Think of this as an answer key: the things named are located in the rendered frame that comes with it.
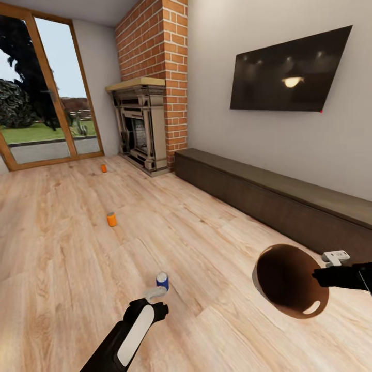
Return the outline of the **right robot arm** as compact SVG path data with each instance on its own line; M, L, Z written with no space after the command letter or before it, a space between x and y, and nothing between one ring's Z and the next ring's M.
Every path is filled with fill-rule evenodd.
M372 262L342 266L340 261L349 258L350 255L344 250L323 253L326 268L315 269L312 276L317 278L321 287L365 290L372 296Z

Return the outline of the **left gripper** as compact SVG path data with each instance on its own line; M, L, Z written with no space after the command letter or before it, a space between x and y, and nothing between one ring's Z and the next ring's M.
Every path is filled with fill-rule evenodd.
M167 304L166 305L163 305L163 302L159 302L159 303L156 303L156 304L152 304L152 306L154 308L154 320L153 320L153 323L155 323L156 321L165 319L165 315L168 314L168 306L167 306Z

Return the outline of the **trash can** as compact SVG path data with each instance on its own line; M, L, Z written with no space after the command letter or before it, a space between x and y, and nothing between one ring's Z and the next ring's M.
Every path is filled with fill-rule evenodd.
M313 319L326 308L330 291L312 274L322 269L306 251L285 243L274 244L259 255L252 279L259 292L279 311L296 319ZM315 302L320 306L311 314Z

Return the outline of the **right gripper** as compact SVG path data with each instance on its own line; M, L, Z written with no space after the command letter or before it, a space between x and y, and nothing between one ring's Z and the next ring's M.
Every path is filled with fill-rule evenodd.
M344 279L343 271L347 266L331 266L329 268L315 269L312 276L317 278L321 287L340 287L355 289L348 285Z

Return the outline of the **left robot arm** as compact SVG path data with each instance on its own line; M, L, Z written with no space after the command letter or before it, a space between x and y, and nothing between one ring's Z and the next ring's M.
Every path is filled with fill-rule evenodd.
M167 304L151 304L150 300L166 293L166 287L157 286L130 302L123 321L112 328L80 372L127 372L151 324L168 314Z

